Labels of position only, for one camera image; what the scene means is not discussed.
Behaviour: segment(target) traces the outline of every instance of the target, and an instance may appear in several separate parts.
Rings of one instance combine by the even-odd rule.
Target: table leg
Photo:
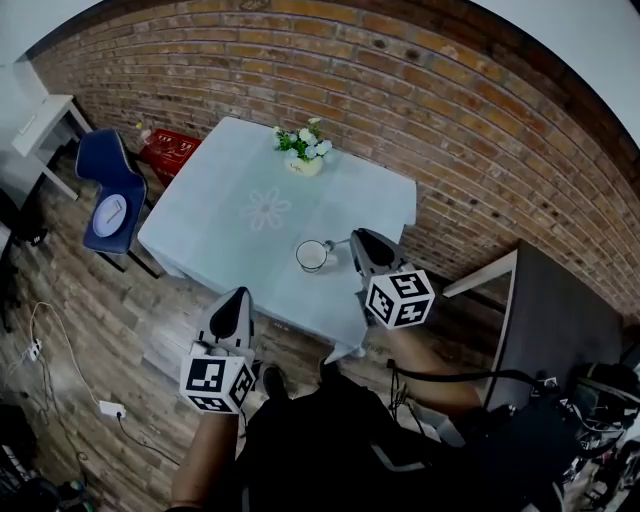
[[[36,168],[40,169],[40,171],[51,181],[53,181],[56,186],[62,190],[65,194],[67,194],[74,201],[78,199],[78,194],[76,194],[64,181],[62,181],[51,169],[49,169],[42,160],[40,160],[37,156],[31,155],[28,157],[29,161],[36,166]]]
[[[73,102],[71,102],[71,104],[69,105],[69,112],[71,112],[71,115],[76,120],[76,122],[80,125],[80,128],[84,130],[85,133],[90,133],[93,131],[93,128],[89,126],[89,123],[87,123],[87,120],[82,116],[82,114],[80,113],[78,108],[73,104]]]
[[[480,286],[481,284],[491,281],[496,277],[500,277],[507,272],[511,272],[516,268],[516,261],[518,259],[518,250],[510,252],[506,256],[503,256],[499,260],[489,263],[486,267],[482,267],[480,270],[476,270],[472,274],[458,279],[455,283],[451,283],[444,290],[442,295],[445,297],[453,297],[459,293],[466,292],[471,288]]]
[[[153,256],[153,259],[158,262],[158,264],[164,269],[164,271],[173,277],[179,277],[181,279],[185,279],[187,276],[184,272],[182,272],[178,267],[176,267],[172,262],[168,261],[166,258],[161,256],[160,254],[150,250],[145,246],[145,249]]]

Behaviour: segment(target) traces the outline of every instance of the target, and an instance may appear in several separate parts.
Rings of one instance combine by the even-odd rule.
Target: power adapter
[[[124,405],[116,402],[105,402],[100,400],[99,402],[100,412],[105,416],[112,416],[114,418],[124,418],[127,415],[127,411]]]

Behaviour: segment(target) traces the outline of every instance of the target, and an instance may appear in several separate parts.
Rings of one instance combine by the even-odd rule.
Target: leg
[[[78,199],[78,194],[76,194],[64,181],[62,181],[51,169],[49,169],[44,162],[42,162],[37,156],[31,155],[29,157],[29,161],[36,166],[36,168],[40,169],[40,171],[51,181],[53,181],[56,186],[62,190],[65,194],[67,194],[74,201]]]
[[[91,126],[89,126],[89,123],[87,123],[87,120],[84,117],[82,117],[82,114],[80,113],[80,111],[73,104],[73,101],[69,104],[69,112],[71,113],[73,118],[76,120],[76,122],[80,125],[80,128],[84,130],[85,133],[90,133],[93,131]]]
[[[118,265],[115,261],[113,261],[111,258],[109,258],[109,256],[107,256],[105,253],[96,251],[96,254],[116,270],[119,270],[120,272],[124,272],[124,269],[120,265]]]
[[[158,279],[158,277],[159,277],[158,274],[156,274],[153,270],[151,270],[144,261],[142,261],[140,258],[138,258],[131,251],[127,251],[127,256],[129,256],[129,258],[131,258],[133,261],[135,261],[138,264],[138,266],[140,266],[142,268],[142,270],[144,270],[151,277],[153,277],[154,279]]]

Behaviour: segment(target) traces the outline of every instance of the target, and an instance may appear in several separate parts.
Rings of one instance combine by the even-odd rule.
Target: white wall
[[[0,66],[0,187],[18,206],[40,176],[11,146],[47,91],[28,60]]]
[[[15,62],[40,39],[101,0],[0,0],[0,64]]]
[[[474,0],[571,66],[640,145],[640,15],[629,0]]]

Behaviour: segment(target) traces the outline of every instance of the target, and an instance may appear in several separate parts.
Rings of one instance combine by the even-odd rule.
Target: chair leg
[[[113,268],[124,273],[124,269],[120,265],[118,265],[115,261],[113,261],[111,258],[109,258],[109,256],[107,256],[105,253],[96,251],[96,254],[100,256],[104,261],[106,261],[109,265],[111,265]]]
[[[142,270],[144,270],[147,274],[149,274],[154,279],[158,279],[158,277],[160,277],[153,270],[151,270],[144,261],[142,261],[140,258],[138,258],[131,251],[127,251],[127,256],[129,256],[129,258],[131,258],[133,261],[135,261],[140,267],[142,267]]]

